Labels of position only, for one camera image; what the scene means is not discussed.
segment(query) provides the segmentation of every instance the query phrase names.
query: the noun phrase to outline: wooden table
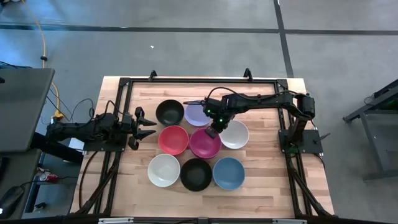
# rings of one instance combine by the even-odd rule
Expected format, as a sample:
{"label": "wooden table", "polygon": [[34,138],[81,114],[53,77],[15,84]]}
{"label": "wooden table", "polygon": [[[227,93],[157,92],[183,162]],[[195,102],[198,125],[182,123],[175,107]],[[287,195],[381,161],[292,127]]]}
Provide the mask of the wooden table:
{"label": "wooden table", "polygon": [[[96,105],[96,113],[104,111],[108,100],[115,100],[120,77],[104,77]],[[288,79],[289,89],[306,93],[304,81],[301,78]],[[270,84],[189,84],[189,83],[135,83],[132,88],[130,112],[141,106],[146,112],[146,118],[156,121],[157,105],[168,99],[180,102],[200,100],[217,86],[225,86],[238,93],[247,95],[273,94],[274,87]],[[216,90],[212,98],[221,98],[229,94],[227,90]],[[248,144],[238,150],[227,149],[224,146],[220,153],[208,160],[214,166],[218,159],[231,156],[239,159],[245,168],[246,178],[238,190],[227,191],[219,188],[214,181],[201,192],[190,192],[178,180],[170,187],[156,187],[147,177],[147,167],[152,158],[163,153],[157,140],[164,127],[161,124],[145,129],[156,129],[156,133],[145,138],[138,151],[126,146],[119,165],[118,181],[114,193],[112,216],[130,217],[212,217],[212,218],[275,218],[294,217],[292,199],[285,158],[280,152],[277,132],[280,129],[276,109],[251,110],[238,114],[236,120],[242,121],[249,129]],[[181,124],[189,134],[196,127],[184,119]],[[90,154],[85,156],[81,166],[83,171]],[[85,202],[93,193],[100,179],[104,153],[99,152],[91,162],[83,183],[82,199]],[[177,156],[182,165],[193,158],[189,149]],[[303,155],[303,164],[307,184],[324,208],[333,213],[325,171],[319,158],[311,154]],[[77,185],[71,212],[78,210]],[[107,189],[104,191],[102,207],[106,203]],[[301,190],[298,190],[300,208],[304,212]]]}

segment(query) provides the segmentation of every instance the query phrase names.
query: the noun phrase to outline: gray floor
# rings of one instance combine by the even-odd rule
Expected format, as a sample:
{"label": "gray floor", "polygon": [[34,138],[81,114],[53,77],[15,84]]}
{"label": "gray floor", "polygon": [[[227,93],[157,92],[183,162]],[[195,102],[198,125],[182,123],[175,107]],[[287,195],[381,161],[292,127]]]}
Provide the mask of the gray floor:
{"label": "gray floor", "polygon": [[[44,24],[135,27],[277,28],[271,0],[30,0]],[[398,29],[393,0],[280,0],[287,29]],[[31,23],[21,4],[10,4],[0,22]],[[246,67],[256,77],[286,77],[278,34],[46,31],[49,67],[69,108],[84,98],[97,100],[104,75],[240,77]],[[326,174],[337,215],[396,223],[398,179],[364,183],[376,171],[360,122],[342,117],[398,76],[398,36],[288,35],[294,76],[304,78],[317,102],[315,124],[323,142]],[[0,60],[40,67],[40,34],[0,30]],[[88,105],[75,121],[88,119]],[[45,105],[49,121],[54,109]],[[45,125],[38,125],[45,132]],[[67,205],[69,200],[62,199]]]}

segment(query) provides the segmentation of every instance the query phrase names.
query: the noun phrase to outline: black bowl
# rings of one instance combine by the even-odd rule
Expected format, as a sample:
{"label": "black bowl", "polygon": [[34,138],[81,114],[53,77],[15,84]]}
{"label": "black bowl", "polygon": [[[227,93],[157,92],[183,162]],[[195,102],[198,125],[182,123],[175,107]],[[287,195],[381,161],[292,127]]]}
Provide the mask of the black bowl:
{"label": "black bowl", "polygon": [[156,108],[156,118],[164,126],[178,125],[184,117],[184,107],[177,100],[165,100]]}
{"label": "black bowl", "polygon": [[201,159],[190,159],[181,167],[180,178],[188,190],[194,192],[205,190],[211,182],[211,167]]}

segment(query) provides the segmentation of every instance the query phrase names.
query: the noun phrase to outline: white bowl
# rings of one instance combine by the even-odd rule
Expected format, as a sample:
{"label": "white bowl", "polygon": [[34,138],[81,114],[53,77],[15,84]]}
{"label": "white bowl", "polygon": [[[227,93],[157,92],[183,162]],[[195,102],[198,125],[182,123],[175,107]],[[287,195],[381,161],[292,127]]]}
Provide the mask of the white bowl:
{"label": "white bowl", "polygon": [[168,187],[180,176],[180,163],[169,154],[154,157],[148,166],[149,180],[158,187]]}
{"label": "white bowl", "polygon": [[230,121],[228,127],[220,133],[221,142],[230,149],[240,149],[249,141],[249,130],[240,121]]}

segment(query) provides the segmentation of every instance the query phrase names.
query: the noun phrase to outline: pink bowl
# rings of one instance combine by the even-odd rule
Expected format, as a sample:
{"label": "pink bowl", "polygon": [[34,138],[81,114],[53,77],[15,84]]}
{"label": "pink bowl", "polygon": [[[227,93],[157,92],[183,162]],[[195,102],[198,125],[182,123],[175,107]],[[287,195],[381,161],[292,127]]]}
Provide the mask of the pink bowl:
{"label": "pink bowl", "polygon": [[211,159],[220,151],[221,139],[219,135],[214,139],[210,138],[206,134],[205,129],[206,128],[197,129],[192,134],[189,146],[197,157],[202,159]]}

